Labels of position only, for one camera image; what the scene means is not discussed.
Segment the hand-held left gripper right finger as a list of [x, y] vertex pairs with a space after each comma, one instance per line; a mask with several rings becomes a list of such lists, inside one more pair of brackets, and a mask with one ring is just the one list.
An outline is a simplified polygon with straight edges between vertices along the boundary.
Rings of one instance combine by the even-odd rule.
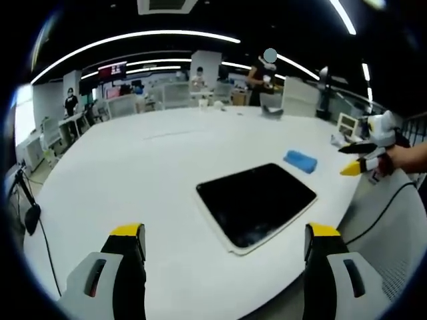
[[379, 319], [390, 300], [380, 274], [338, 230], [319, 223], [305, 228], [303, 319]]

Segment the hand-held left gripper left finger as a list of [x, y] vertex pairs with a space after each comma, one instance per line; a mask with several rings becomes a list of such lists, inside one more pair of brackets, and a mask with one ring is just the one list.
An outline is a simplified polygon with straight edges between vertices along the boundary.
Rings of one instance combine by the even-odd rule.
[[70, 272], [58, 300], [70, 319], [145, 319], [145, 226], [116, 227]]

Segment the person's right hand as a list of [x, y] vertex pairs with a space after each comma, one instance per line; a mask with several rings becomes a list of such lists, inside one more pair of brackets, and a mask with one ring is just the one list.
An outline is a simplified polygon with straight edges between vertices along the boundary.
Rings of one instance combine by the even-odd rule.
[[395, 169], [401, 169], [405, 172], [409, 172], [411, 160], [410, 148], [395, 145], [387, 150], [387, 154]]

